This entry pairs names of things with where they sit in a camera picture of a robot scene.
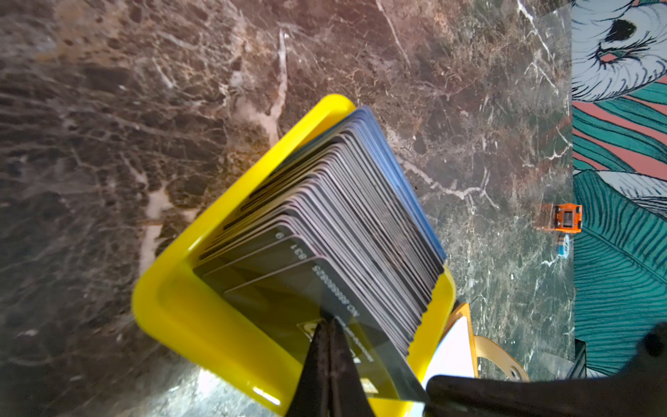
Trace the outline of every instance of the orange toy car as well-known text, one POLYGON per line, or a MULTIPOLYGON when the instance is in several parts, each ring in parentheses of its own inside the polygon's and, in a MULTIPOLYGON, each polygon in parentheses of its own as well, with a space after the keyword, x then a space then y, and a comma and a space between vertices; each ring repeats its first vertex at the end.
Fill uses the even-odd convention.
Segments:
POLYGON ((556 230, 564 233, 582 231, 582 206, 567 203, 556 206, 556 230))

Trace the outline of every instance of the yellow container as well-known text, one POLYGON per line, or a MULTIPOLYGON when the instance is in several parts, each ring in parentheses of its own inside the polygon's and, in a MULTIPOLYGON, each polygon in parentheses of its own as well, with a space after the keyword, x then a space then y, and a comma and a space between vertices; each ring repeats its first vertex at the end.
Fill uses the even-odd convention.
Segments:
MULTIPOLYGON (((324 97, 248 172, 202 213, 139 279, 132 297, 137 323, 166 346, 211 370, 278 414, 285 414, 301 364, 192 271, 222 223, 292 152, 354 110, 341 95, 324 97)), ((454 306, 456 287, 445 267, 424 314, 408 363, 421 380, 454 306)), ((402 417, 412 403, 371 399, 378 417, 402 417)))

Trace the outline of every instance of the marble countertop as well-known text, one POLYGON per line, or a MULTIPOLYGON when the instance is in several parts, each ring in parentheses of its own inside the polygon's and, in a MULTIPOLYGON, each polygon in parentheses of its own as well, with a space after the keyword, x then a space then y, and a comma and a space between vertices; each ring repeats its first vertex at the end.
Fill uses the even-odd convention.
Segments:
POLYGON ((372 107, 475 332, 533 379, 572 359, 572 261, 532 224, 572 199, 565 1, 10 0, 0 21, 3 414, 268 414, 129 301, 327 93, 372 107))

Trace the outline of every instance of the blue and white small object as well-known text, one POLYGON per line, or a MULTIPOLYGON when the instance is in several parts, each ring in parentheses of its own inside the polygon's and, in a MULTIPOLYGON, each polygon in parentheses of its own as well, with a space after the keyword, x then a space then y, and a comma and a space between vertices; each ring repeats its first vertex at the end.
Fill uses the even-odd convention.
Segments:
POLYGON ((560 236, 558 236, 558 257, 568 259, 570 257, 571 245, 572 240, 570 239, 570 235, 561 233, 560 236))

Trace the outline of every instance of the stack of cards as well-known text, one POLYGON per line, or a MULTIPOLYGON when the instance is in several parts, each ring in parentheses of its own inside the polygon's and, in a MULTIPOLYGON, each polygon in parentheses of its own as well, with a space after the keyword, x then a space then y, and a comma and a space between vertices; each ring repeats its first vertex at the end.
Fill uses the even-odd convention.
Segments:
POLYGON ((406 357, 445 253, 368 108, 290 155, 200 260, 195 273, 300 362, 333 316, 369 395, 424 399, 406 357))

